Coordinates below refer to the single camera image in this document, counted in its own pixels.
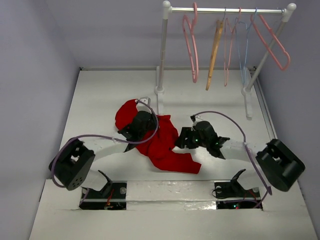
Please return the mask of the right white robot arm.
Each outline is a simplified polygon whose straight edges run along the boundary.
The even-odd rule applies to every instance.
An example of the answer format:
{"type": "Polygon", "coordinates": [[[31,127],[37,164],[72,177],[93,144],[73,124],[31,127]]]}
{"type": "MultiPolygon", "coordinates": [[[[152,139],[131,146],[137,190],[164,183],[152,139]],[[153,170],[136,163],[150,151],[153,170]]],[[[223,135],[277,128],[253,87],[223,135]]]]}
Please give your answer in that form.
{"type": "Polygon", "coordinates": [[[219,136],[205,120],[183,127],[174,145],[180,149],[202,147],[215,158],[258,164],[258,176],[263,173],[270,185],[281,192],[288,192],[306,169],[305,164],[279,139],[262,145],[248,144],[219,136]]]}

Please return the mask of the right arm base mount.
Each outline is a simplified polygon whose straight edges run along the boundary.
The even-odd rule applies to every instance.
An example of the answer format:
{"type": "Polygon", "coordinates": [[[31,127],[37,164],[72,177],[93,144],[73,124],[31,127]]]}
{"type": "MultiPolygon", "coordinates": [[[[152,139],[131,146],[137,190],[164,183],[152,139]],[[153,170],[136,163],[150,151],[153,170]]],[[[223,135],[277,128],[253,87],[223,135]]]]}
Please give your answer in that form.
{"type": "Polygon", "coordinates": [[[239,209],[263,209],[262,204],[256,207],[261,201],[259,189],[244,189],[238,182],[240,175],[246,169],[239,170],[230,180],[214,183],[211,195],[216,199],[217,210],[239,210],[239,209]]]}

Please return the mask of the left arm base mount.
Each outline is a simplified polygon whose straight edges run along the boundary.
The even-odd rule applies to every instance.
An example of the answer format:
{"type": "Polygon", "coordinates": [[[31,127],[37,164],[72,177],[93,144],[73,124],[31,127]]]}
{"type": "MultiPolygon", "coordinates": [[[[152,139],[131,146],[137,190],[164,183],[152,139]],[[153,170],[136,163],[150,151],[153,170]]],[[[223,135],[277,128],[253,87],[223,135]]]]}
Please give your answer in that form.
{"type": "Polygon", "coordinates": [[[81,187],[79,208],[82,210],[126,210],[127,182],[112,181],[101,170],[89,174],[97,189],[81,187]]]}

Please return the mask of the red t shirt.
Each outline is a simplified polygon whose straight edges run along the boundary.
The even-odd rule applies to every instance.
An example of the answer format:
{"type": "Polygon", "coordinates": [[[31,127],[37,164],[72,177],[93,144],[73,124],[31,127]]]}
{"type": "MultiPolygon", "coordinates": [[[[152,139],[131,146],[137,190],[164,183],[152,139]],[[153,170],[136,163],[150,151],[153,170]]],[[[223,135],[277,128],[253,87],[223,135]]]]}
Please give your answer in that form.
{"type": "MultiPolygon", "coordinates": [[[[118,130],[122,130],[126,125],[130,124],[138,109],[135,99],[125,102],[115,115],[115,126],[118,130]]],[[[177,129],[171,122],[170,115],[158,115],[158,130],[155,136],[136,146],[136,149],[144,156],[148,157],[152,164],[162,171],[198,174],[201,164],[192,159],[190,153],[173,152],[175,141],[179,134],[177,129]]]]}

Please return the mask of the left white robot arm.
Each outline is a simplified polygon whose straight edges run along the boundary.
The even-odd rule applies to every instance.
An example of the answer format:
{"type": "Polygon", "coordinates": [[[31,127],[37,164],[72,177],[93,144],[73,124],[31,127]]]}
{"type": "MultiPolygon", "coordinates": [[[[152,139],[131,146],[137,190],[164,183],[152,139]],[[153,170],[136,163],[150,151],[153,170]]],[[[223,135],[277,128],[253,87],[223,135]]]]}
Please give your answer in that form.
{"type": "Polygon", "coordinates": [[[102,171],[99,173],[106,182],[99,180],[93,188],[83,185],[93,162],[113,154],[126,153],[146,143],[155,136],[158,128],[157,115],[140,110],[131,123],[117,132],[119,137],[84,134],[69,139],[49,164],[53,183],[68,191],[82,187],[87,189],[87,195],[95,193],[101,198],[108,197],[113,190],[113,182],[102,171]]]}

